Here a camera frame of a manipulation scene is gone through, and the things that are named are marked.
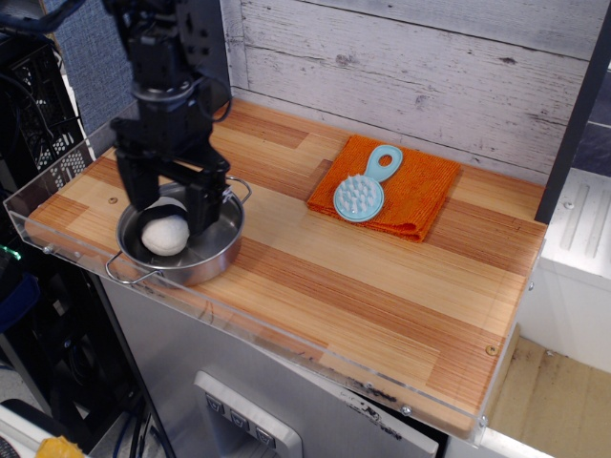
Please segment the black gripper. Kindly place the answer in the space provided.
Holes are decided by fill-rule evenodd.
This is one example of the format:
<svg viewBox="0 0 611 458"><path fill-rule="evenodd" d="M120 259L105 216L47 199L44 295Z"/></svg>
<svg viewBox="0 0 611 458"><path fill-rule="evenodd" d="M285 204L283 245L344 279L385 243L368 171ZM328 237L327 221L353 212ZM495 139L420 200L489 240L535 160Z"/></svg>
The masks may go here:
<svg viewBox="0 0 611 458"><path fill-rule="evenodd" d="M198 90L181 100L155 102L139 100L137 118L116 118L111 128L116 134L116 163L131 204L143 211L159 199L158 178L191 183L186 187L185 206L191 236L199 236L217 222L224 193L225 176L197 176L187 165L201 169L203 175L225 174L229 162L210 143L215 112L211 90Z"/></svg>

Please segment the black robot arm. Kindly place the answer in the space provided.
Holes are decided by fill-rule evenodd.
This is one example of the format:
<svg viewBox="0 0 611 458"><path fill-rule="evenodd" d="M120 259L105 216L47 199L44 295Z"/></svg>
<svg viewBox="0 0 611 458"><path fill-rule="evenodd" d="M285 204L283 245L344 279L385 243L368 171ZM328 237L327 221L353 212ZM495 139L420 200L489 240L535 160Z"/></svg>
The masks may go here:
<svg viewBox="0 0 611 458"><path fill-rule="evenodd" d="M133 207L158 200L159 180L185 190L193 236L220 217L229 162L210 144L214 123L212 81L205 67L213 28L193 1L107 1L132 67L136 119L115 118L116 161Z"/></svg>

